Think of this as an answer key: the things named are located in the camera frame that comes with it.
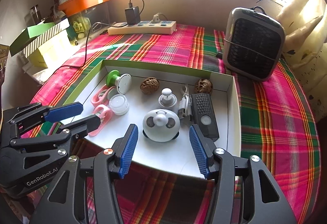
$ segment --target orange lid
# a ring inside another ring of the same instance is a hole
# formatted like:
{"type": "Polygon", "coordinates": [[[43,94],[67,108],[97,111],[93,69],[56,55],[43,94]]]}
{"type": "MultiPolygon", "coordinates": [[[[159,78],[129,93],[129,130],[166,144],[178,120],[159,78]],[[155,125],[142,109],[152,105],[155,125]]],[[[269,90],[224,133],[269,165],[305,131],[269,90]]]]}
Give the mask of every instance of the orange lid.
{"type": "Polygon", "coordinates": [[[68,0],[58,6],[59,11],[63,11],[66,16],[70,17],[85,9],[109,0],[68,0]]]}

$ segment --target dark gray remote control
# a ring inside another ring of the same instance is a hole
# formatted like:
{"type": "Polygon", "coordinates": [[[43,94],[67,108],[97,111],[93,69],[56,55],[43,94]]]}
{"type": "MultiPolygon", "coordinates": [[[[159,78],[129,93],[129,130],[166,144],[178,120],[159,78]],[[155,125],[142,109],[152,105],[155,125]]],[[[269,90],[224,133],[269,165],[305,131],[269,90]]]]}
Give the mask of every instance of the dark gray remote control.
{"type": "Polygon", "coordinates": [[[202,134],[205,137],[216,141],[219,138],[219,132],[209,94],[192,94],[192,115],[193,122],[199,125],[202,134]]]}

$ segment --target beige curtain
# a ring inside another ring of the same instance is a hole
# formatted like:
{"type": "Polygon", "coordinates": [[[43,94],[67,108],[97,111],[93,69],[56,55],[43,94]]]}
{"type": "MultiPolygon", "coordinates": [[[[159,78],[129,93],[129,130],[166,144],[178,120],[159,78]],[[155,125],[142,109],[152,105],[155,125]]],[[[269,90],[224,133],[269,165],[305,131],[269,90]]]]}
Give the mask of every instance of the beige curtain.
{"type": "Polygon", "coordinates": [[[324,0],[293,0],[276,18],[285,29],[283,55],[318,122],[327,116],[327,7],[324,0]]]}

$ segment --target blue gripper pad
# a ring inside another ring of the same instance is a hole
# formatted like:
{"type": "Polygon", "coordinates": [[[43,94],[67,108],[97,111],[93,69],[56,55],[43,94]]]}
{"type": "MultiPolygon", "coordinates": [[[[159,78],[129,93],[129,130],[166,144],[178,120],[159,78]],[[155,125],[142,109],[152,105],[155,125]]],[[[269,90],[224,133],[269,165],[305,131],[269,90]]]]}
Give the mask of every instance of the blue gripper pad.
{"type": "Polygon", "coordinates": [[[79,102],[74,102],[61,107],[51,108],[44,119],[46,122],[55,123],[76,115],[80,115],[82,111],[83,105],[79,102]]]}
{"type": "Polygon", "coordinates": [[[190,127],[189,137],[200,173],[203,174],[204,177],[207,179],[210,174],[208,166],[208,156],[193,126],[190,127]]]}
{"type": "Polygon", "coordinates": [[[136,143],[139,138],[139,130],[137,126],[134,124],[132,132],[130,134],[126,134],[125,136],[129,136],[129,138],[127,140],[125,149],[123,150],[120,157],[120,168],[118,171],[120,179],[124,178],[124,176],[128,173],[128,170],[130,169],[130,163],[132,162],[136,143]]]}

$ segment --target yellow box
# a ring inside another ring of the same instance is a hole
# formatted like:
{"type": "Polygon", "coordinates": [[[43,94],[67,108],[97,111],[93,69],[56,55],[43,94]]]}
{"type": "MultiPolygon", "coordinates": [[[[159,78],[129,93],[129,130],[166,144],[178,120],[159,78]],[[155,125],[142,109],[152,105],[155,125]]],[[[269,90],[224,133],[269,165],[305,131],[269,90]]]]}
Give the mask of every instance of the yellow box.
{"type": "Polygon", "coordinates": [[[75,50],[70,44],[67,31],[63,30],[55,35],[38,49],[36,49],[27,59],[37,67],[54,68],[61,66],[75,50]]]}

